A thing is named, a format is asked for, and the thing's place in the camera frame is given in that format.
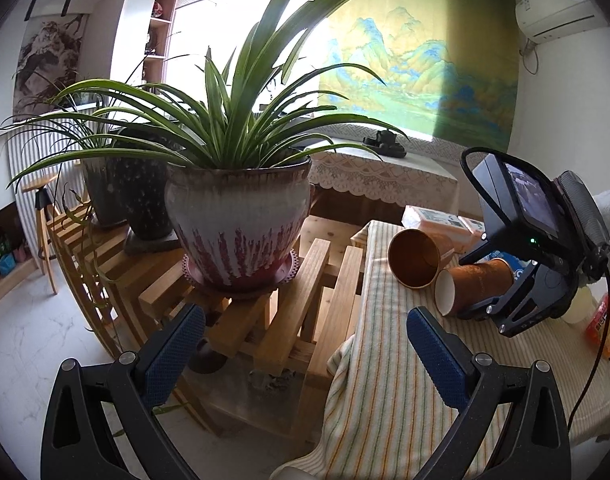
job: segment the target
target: air conditioner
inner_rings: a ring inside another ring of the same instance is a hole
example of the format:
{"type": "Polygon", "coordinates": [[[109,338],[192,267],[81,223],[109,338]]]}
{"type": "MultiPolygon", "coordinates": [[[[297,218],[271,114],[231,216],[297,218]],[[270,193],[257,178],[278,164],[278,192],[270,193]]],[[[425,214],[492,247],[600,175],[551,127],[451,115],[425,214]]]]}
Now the air conditioner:
{"type": "Polygon", "coordinates": [[[523,0],[516,6],[516,19],[534,43],[608,25],[591,0],[523,0]]]}

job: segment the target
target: white and pink glazed pot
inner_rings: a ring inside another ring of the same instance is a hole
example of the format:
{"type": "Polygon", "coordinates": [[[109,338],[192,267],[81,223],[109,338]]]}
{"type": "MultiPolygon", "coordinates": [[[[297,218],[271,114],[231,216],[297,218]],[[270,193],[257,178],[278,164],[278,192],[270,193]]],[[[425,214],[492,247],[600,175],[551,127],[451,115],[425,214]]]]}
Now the white and pink glazed pot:
{"type": "Polygon", "coordinates": [[[230,292],[272,285],[309,214],[311,160],[266,170],[168,165],[165,206],[205,282],[230,292]]]}

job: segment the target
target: orange cup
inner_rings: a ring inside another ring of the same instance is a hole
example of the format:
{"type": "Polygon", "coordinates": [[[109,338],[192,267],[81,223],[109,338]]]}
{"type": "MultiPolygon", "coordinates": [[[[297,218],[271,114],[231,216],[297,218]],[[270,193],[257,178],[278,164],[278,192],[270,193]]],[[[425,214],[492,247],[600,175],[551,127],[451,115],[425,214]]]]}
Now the orange cup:
{"type": "Polygon", "coordinates": [[[451,261],[454,243],[441,234],[405,229],[389,243],[387,261],[391,272],[408,288],[430,285],[451,261]]]}
{"type": "Polygon", "coordinates": [[[495,258],[482,264],[444,269],[436,278],[434,299],[444,316],[456,316],[463,308],[479,301],[502,296],[514,284],[507,263],[495,258]]]}

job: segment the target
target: flower pot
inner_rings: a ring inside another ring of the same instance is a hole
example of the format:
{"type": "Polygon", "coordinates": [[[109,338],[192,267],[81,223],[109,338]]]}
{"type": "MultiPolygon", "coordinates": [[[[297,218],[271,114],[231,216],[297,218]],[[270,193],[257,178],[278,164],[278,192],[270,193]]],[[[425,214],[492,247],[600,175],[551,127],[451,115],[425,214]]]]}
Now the flower pot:
{"type": "MultiPolygon", "coordinates": [[[[127,129],[122,133],[170,147],[167,140],[156,134],[127,129]]],[[[119,140],[116,147],[133,148],[134,145],[119,140]]],[[[127,221],[134,234],[141,240],[158,240],[172,232],[172,224],[167,216],[163,198],[167,181],[165,166],[165,162],[149,158],[108,159],[112,183],[123,205],[127,221]]]]}
{"type": "Polygon", "coordinates": [[[103,228],[125,222],[125,213],[111,182],[106,160],[102,157],[83,158],[83,179],[90,194],[96,221],[103,228]]]}
{"type": "Polygon", "coordinates": [[[274,283],[309,213],[311,160],[269,170],[169,164],[165,204],[205,282],[224,292],[274,283]]]}

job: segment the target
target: metal screw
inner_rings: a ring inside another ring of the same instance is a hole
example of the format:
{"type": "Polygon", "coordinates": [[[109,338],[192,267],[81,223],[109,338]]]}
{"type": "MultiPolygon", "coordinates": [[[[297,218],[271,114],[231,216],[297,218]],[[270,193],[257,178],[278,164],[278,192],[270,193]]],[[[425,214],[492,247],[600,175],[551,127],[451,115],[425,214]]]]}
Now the metal screw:
{"type": "Polygon", "coordinates": [[[76,366],[76,360],[66,359],[65,361],[63,361],[63,363],[61,363],[61,370],[63,370],[64,372],[69,372],[75,366],[76,366]]]}
{"type": "Polygon", "coordinates": [[[536,368],[543,373],[547,373],[551,370],[547,361],[536,361],[536,368]]]}
{"type": "Polygon", "coordinates": [[[475,359],[476,362],[481,366],[489,366],[494,362],[492,357],[487,354],[477,354],[475,359]]]}
{"type": "Polygon", "coordinates": [[[118,362],[122,365],[131,365],[136,361],[136,354],[134,352],[123,352],[118,358],[118,362]]]}

